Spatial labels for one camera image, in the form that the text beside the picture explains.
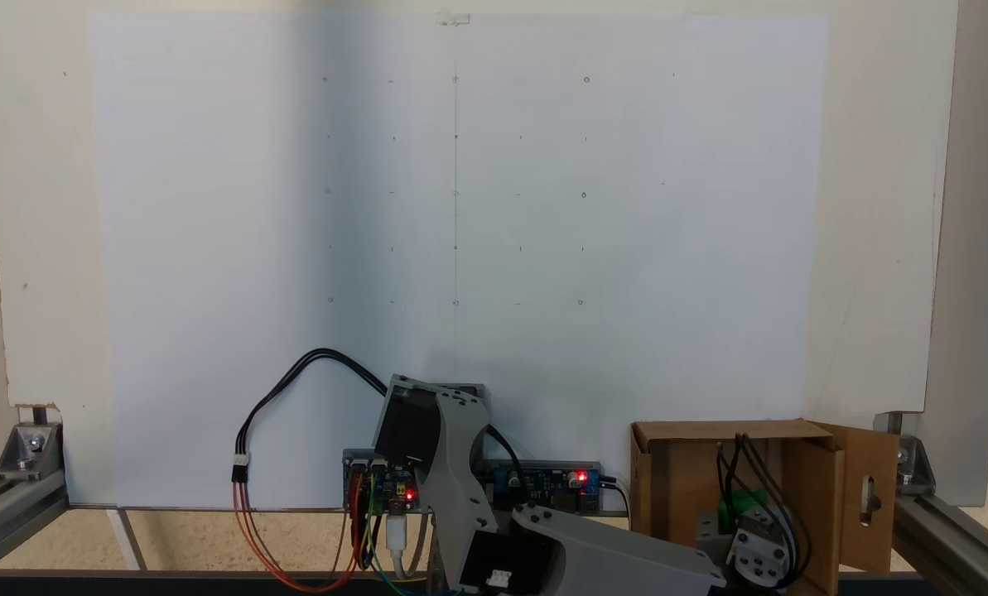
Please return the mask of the light grey pivoting gripper finger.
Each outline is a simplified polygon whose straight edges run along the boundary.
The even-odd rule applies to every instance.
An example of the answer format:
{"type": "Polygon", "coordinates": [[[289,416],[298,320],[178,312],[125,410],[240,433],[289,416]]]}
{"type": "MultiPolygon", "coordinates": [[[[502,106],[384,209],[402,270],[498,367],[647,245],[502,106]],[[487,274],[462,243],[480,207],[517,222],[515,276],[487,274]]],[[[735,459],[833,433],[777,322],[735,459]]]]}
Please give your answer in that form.
{"type": "Polygon", "coordinates": [[[792,562],[793,539],[781,517],[753,506],[737,517],[727,563],[743,580],[761,588],[782,588],[792,562]]]}

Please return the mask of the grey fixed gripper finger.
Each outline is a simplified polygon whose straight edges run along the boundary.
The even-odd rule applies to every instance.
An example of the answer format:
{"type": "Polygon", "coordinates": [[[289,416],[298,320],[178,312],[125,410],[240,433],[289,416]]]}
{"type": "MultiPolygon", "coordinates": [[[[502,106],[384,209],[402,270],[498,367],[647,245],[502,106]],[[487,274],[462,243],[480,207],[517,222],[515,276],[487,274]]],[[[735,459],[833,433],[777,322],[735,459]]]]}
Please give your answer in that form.
{"type": "Polygon", "coordinates": [[[736,533],[736,518],[729,518],[721,509],[701,510],[696,520],[698,546],[732,546],[736,533]]]}

